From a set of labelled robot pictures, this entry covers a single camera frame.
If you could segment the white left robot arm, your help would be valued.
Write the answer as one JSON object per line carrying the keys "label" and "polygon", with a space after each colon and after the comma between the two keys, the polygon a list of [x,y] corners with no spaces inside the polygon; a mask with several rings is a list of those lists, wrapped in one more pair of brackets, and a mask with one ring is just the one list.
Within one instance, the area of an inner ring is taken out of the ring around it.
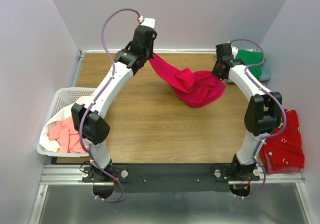
{"label": "white left robot arm", "polygon": [[111,158],[106,146],[111,128],[105,116],[124,85],[153,57],[156,36],[154,19],[138,25],[132,41],[112,58],[113,65],[93,94],[83,104],[74,104],[71,108],[73,125],[80,140],[88,141],[87,152],[96,166],[93,175],[101,182],[107,181],[111,175],[108,167]]}

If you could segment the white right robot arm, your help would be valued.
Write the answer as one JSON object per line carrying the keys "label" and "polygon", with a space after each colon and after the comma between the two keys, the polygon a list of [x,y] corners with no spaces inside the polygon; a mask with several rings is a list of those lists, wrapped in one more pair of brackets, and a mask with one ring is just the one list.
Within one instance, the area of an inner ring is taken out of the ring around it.
{"label": "white right robot arm", "polygon": [[242,59],[234,57],[231,42],[216,46],[213,76],[230,79],[248,100],[244,116],[246,134],[239,151],[231,163],[217,164],[214,174],[217,181],[258,180],[257,155],[266,139],[282,120],[282,95],[264,87],[250,72]]}

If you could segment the magenta t shirt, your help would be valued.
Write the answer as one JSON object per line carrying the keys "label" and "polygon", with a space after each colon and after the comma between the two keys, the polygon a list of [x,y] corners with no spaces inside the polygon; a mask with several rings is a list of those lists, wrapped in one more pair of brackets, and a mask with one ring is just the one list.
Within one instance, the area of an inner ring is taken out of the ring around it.
{"label": "magenta t shirt", "polygon": [[149,62],[155,73],[173,88],[177,98],[189,107],[198,108],[218,100],[226,88],[211,71],[180,70],[157,54]]}

